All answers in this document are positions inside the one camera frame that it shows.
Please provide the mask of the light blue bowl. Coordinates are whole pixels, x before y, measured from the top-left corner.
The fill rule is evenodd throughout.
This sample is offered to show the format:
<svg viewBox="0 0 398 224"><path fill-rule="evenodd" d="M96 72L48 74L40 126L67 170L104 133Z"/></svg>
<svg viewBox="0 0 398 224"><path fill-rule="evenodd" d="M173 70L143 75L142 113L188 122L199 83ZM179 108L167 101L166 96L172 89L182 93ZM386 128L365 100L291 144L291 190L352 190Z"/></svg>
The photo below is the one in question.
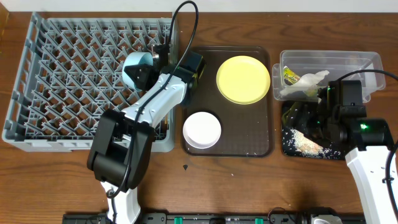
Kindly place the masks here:
<svg viewBox="0 0 398 224"><path fill-rule="evenodd" d="M128 86L129 88L133 89L134 91L140 92L141 89L138 89L136 84L134 83L133 79L130 78L127 73L124 71L124 69L127 66L131 65L153 65L153 58L152 54L149 52L133 52L129 54L123 64L123 69L122 69L122 80L123 83Z"/></svg>

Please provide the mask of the white tissue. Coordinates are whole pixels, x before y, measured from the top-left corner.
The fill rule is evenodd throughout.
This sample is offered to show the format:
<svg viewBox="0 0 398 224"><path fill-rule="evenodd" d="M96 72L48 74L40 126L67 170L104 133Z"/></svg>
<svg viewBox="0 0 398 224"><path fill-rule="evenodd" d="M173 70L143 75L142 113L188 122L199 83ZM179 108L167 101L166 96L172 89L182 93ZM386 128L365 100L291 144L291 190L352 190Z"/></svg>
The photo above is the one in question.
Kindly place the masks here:
<svg viewBox="0 0 398 224"><path fill-rule="evenodd" d="M280 94L286 96L299 90L307 91L321 82L328 74L328 70L320 71L316 74L305 74L296 83L281 90Z"/></svg>

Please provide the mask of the green yellow wrapper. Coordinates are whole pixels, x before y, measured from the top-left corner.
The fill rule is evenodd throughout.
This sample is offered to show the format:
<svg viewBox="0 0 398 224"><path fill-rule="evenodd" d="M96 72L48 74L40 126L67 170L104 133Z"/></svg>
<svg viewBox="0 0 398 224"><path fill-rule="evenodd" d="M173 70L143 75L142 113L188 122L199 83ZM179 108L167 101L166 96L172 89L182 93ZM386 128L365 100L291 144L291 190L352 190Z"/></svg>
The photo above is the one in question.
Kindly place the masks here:
<svg viewBox="0 0 398 224"><path fill-rule="evenodd" d="M300 76L293 72L288 66L284 66L283 68L283 77L287 85L293 85L300 80Z"/></svg>

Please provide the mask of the yellow round plate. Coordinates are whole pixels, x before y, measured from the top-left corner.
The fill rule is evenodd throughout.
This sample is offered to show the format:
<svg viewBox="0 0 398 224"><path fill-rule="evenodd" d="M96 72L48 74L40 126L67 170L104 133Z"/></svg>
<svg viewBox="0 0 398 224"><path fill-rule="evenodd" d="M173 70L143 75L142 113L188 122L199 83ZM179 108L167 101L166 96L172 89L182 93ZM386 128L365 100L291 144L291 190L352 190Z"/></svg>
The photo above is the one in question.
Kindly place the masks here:
<svg viewBox="0 0 398 224"><path fill-rule="evenodd" d="M258 59L238 55L225 60L216 73L219 92L229 101L250 105L263 99L269 91L271 78Z"/></svg>

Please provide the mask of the white pink shallow bowl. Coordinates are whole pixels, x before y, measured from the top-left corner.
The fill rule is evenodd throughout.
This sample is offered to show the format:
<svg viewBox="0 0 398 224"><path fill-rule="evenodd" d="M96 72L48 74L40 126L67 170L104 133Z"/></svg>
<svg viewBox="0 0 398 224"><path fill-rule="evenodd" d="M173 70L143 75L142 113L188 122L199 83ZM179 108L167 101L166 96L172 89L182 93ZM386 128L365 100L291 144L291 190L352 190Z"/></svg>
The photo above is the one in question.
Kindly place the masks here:
<svg viewBox="0 0 398 224"><path fill-rule="evenodd" d="M208 149L214 146L221 137L221 123L208 112L200 111L191 114L184 122L182 129L184 140L197 149Z"/></svg>

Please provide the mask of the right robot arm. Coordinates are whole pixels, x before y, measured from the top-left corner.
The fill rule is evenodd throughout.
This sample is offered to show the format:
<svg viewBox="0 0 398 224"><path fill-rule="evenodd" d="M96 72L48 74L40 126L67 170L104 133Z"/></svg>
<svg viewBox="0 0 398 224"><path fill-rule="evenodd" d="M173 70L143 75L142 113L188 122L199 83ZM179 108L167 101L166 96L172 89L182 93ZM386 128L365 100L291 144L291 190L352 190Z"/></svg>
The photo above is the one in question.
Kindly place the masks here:
<svg viewBox="0 0 398 224"><path fill-rule="evenodd" d="M322 145L334 144L356 183L367 223L397 223L397 142L385 119L368 118L359 80L343 75L318 91L309 107L296 101L282 124Z"/></svg>

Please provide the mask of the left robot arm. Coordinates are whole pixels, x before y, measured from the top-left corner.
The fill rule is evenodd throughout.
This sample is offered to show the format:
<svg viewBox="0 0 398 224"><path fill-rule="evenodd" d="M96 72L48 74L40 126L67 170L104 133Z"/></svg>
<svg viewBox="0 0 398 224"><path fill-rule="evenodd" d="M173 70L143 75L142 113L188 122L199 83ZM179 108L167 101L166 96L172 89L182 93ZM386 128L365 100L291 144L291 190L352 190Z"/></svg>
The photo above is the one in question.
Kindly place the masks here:
<svg viewBox="0 0 398 224"><path fill-rule="evenodd" d="M101 182L108 199L108 223L135 223L141 208L137 187L149 165L155 128L175 106L193 95L205 68L203 57L186 48L176 64L169 63L170 41L150 53L127 56L122 77L145 95L122 111L106 110L100 117L87 167Z"/></svg>

